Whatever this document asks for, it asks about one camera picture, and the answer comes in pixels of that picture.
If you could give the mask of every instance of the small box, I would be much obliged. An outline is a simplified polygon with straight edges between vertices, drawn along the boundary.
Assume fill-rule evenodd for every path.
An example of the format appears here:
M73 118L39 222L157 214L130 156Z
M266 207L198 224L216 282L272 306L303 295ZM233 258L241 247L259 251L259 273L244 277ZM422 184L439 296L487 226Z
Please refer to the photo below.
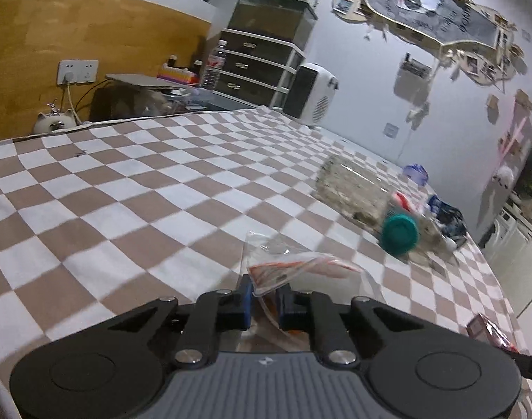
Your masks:
M519 352L502 330L487 316L478 313L466 326L469 337L505 350Z

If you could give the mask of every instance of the teal bottle cap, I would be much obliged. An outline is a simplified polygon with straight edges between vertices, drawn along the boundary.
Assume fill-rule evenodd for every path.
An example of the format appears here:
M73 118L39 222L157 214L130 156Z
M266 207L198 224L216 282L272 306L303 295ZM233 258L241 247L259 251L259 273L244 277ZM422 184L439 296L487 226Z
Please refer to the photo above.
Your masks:
M395 214L382 224L380 246L393 256L409 252L417 245L419 230L411 216Z

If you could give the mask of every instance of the black drawer cabinet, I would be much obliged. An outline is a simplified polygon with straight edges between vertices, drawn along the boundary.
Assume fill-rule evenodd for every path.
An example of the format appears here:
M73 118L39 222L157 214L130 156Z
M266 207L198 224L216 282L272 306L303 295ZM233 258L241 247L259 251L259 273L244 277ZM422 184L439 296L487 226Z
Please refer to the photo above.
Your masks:
M242 57L234 53L227 54L223 70L272 86L278 86L284 72L284 69L279 66L273 66L263 61Z
M257 85L248 80L239 79L223 72L219 76L216 91L229 96L237 97L255 105L269 106L274 97L275 90L266 86Z
M216 91L252 105L282 106L304 61L299 47L230 28L221 32L221 39L227 41L227 55Z
M279 65L286 65L293 52L290 46L265 41L249 35L238 35L226 30L221 33L221 39L227 41L227 50L245 53Z

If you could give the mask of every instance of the plastic wrap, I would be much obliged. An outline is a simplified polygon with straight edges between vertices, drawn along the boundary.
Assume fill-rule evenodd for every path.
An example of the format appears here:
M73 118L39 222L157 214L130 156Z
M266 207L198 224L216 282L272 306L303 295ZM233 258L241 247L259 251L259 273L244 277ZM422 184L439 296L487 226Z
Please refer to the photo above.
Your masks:
M363 268L328 253L295 247L282 235L269 238L250 232L241 267L250 275L254 294L275 326L278 326L275 290L287 283L295 291L325 293L335 304L350 304L355 296L368 296L384 303L380 286ZM307 339L301 334L290 333L293 339Z

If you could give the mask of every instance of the space heater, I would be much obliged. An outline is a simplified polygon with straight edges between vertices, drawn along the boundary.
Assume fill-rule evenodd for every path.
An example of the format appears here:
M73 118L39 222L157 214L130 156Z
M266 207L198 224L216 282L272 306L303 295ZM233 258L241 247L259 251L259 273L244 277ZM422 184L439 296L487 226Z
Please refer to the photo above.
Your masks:
M322 66L304 63L295 74L282 111L302 124L317 125L338 88L336 77Z

